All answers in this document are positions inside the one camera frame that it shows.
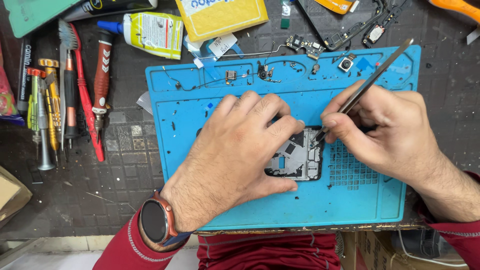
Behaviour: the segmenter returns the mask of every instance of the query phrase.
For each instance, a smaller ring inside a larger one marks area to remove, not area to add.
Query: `watch face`
[[[146,236],[155,243],[161,243],[167,236],[167,216],[163,207],[155,200],[148,200],[142,207],[142,227]]]

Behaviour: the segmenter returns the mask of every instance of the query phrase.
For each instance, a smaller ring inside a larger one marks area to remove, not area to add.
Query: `red long-sleeve shirt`
[[[480,182],[477,174],[469,173]],[[428,210],[419,213],[440,231],[471,270],[480,270],[480,221],[432,223]],[[94,270],[163,270],[177,250],[155,252],[145,245],[138,231],[137,212],[111,240]],[[335,235],[321,233],[221,234],[199,236],[200,270],[324,269],[339,270]]]

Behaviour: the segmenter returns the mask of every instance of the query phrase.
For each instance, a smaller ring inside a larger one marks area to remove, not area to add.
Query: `brush bristles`
[[[62,19],[59,19],[59,37],[60,41],[65,47],[67,47],[67,49],[71,50],[78,48],[77,37],[75,36],[72,27]]]

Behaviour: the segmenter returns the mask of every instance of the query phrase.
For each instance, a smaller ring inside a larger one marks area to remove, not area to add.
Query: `rose gold watch case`
[[[159,194],[158,191],[155,191],[153,197],[146,200],[144,202],[144,205],[145,205],[145,203],[147,203],[149,201],[154,201],[158,205],[160,205],[161,208],[163,208],[163,212],[164,212],[165,218],[167,220],[167,227],[165,228],[167,233],[165,234],[165,237],[160,242],[157,242],[158,245],[163,246],[162,244],[165,243],[169,238],[176,237],[178,235],[177,231],[175,230],[175,220],[174,220],[174,217],[173,217],[172,206],[165,199],[160,197],[160,194]],[[142,214],[143,214],[143,212],[140,212],[140,219],[141,220],[143,220],[142,219]]]

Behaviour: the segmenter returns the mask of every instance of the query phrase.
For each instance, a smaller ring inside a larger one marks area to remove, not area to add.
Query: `smartwatch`
[[[172,206],[160,197],[161,190],[162,188],[157,189],[153,196],[144,202],[140,219],[150,241],[160,246],[168,246],[185,240],[193,232],[177,233]]]

